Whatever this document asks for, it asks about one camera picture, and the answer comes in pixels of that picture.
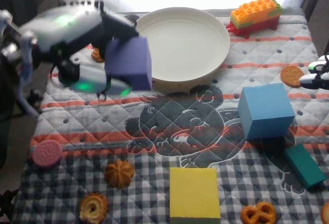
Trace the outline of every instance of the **cookie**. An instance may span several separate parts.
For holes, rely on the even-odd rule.
[[[321,220],[323,224],[329,224],[329,202],[326,202],[322,207]]]
[[[32,152],[32,160],[39,167],[54,166],[62,158],[62,147],[54,140],[39,143]]]
[[[124,188],[130,185],[134,174],[135,169],[127,161],[116,160],[107,165],[104,177],[110,187]]]
[[[103,58],[101,58],[101,56],[99,55],[99,50],[98,48],[94,48],[93,52],[92,52],[92,57],[94,59],[94,61],[96,61],[97,63],[103,63],[105,60]]]
[[[304,73],[297,66],[286,66],[281,71],[281,80],[290,87],[300,87],[299,79],[304,76]]]
[[[259,202],[254,206],[245,206],[241,211],[241,221],[243,224],[275,224],[277,213],[273,205],[269,202]]]
[[[99,224],[104,221],[107,213],[107,200],[98,193],[85,197],[79,208],[79,218],[83,222]]]

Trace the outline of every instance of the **robotic hand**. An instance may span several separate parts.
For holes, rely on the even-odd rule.
[[[42,61],[53,63],[59,70],[64,87],[81,92],[96,93],[98,97],[111,88],[112,93],[127,92],[130,84],[114,79],[95,65],[74,64],[72,54],[92,44],[105,58],[105,48],[113,39],[128,40],[139,36],[136,23],[109,11],[96,1],[70,3],[50,9],[18,28],[12,15],[0,10],[0,65],[6,65],[17,84],[17,101],[33,116],[39,113],[26,101],[23,88],[31,81],[33,69]]]
[[[308,66],[311,74],[302,76],[299,83],[307,89],[329,89],[329,59],[328,55],[323,55],[318,61],[312,62]]]

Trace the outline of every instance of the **pink round object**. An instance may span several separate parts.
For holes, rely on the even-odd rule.
[[[32,153],[34,163],[40,167],[54,166],[62,158],[62,147],[54,140],[39,143]]]

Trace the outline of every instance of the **purple cube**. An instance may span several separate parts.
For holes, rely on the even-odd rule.
[[[129,82],[133,90],[152,89],[152,65],[146,38],[115,39],[105,51],[106,75]]]

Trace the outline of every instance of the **quilted blanket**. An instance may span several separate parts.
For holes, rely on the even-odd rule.
[[[209,12],[229,23],[228,12]],[[328,182],[306,191],[282,150],[304,143],[329,176],[329,93],[285,85],[296,118],[282,139],[246,141],[237,112],[244,86],[281,83],[284,66],[307,73],[308,64],[317,60],[304,16],[285,10],[276,31],[249,39],[230,35],[230,40],[227,58],[210,84],[154,82],[153,92],[98,100],[49,82],[30,151],[53,139],[61,144],[63,158],[48,170],[27,160],[12,222],[79,223],[80,201],[98,192],[108,199],[104,223],[169,223],[169,168],[213,167],[221,224],[241,223],[242,208],[259,201],[275,206],[277,223],[322,223]],[[76,53],[73,62],[93,62],[91,51]],[[51,77],[56,81],[56,73]],[[104,179],[107,164],[116,159],[136,170],[131,185],[121,190]]]

